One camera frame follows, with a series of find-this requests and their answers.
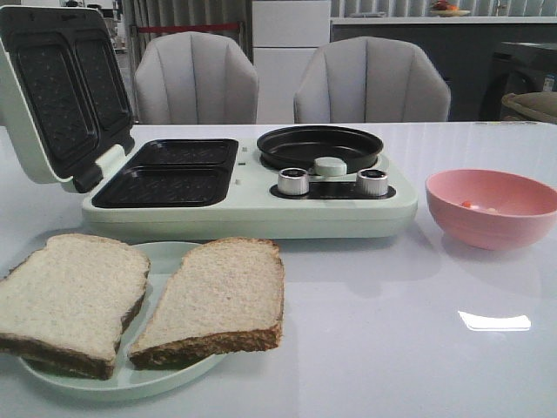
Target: nonstick cooking plate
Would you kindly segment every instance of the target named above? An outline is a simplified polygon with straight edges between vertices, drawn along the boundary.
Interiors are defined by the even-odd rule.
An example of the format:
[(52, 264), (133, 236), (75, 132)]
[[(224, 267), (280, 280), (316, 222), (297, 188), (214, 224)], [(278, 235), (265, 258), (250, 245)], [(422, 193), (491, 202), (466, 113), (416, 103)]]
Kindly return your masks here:
[(277, 168), (310, 170), (316, 158), (335, 157), (347, 172), (371, 167), (383, 150), (383, 142), (368, 132), (327, 125), (304, 125), (270, 131), (258, 139), (261, 158)]

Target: plate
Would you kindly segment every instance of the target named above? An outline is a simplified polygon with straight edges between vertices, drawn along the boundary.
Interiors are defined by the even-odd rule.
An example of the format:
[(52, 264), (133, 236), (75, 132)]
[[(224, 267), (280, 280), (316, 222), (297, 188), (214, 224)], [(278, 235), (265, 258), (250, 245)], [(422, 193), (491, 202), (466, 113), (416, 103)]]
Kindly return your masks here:
[(441, 17), (458, 17), (465, 16), (470, 10), (430, 10), (432, 15)]
[(179, 268), (184, 254), (195, 246), (198, 244), (189, 242), (152, 242), (134, 246), (151, 259), (151, 270), (147, 279), (145, 301), (138, 316), (122, 336), (114, 375), (109, 380), (88, 379), (62, 372), (38, 361), (20, 359), (25, 369), (39, 380), (72, 396), (100, 401), (123, 401), (145, 398), (177, 388), (219, 364), (226, 354), (210, 355), (200, 361), (185, 364), (183, 368), (172, 370), (136, 370), (127, 359), (128, 349), (151, 317), (166, 280)]

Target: white bread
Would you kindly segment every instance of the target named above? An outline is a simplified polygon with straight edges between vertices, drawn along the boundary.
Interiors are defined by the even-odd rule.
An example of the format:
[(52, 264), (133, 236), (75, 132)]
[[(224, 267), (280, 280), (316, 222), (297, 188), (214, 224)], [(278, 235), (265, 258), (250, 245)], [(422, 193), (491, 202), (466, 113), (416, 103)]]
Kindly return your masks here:
[(279, 345), (284, 268), (268, 239), (218, 239), (189, 251), (129, 357), (139, 368)]
[(142, 252), (114, 239), (48, 239), (0, 280), (0, 352), (110, 378), (149, 268)]

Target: gray chair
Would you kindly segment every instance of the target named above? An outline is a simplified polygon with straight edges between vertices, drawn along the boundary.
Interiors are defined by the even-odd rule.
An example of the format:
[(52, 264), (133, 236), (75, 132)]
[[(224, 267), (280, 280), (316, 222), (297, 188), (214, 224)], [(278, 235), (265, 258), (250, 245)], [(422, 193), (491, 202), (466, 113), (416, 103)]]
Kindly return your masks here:
[(139, 122), (254, 124), (258, 75), (232, 39), (184, 32), (153, 39), (135, 74)]
[(355, 37), (318, 48), (294, 96), (301, 124), (445, 121), (451, 93), (417, 45)]

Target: white table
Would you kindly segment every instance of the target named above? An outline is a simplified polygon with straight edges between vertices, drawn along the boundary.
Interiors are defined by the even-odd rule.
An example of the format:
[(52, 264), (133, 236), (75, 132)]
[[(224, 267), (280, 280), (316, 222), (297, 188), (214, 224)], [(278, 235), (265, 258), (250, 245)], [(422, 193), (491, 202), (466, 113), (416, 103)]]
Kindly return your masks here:
[[(0, 417), (555, 417), (557, 228), (529, 248), (489, 252), (447, 237), (424, 181), (483, 167), (557, 186), (557, 126), (352, 125), (378, 134), (420, 195), (415, 222), (390, 239), (280, 240), (286, 270), (278, 349), (230, 354), (187, 386), (140, 401), (80, 401), (0, 354)], [(154, 138), (247, 138), (276, 128), (137, 126)], [(0, 270), (82, 225), (82, 196), (35, 185), (0, 131)], [(466, 314), (524, 315), (521, 331), (478, 331)]]

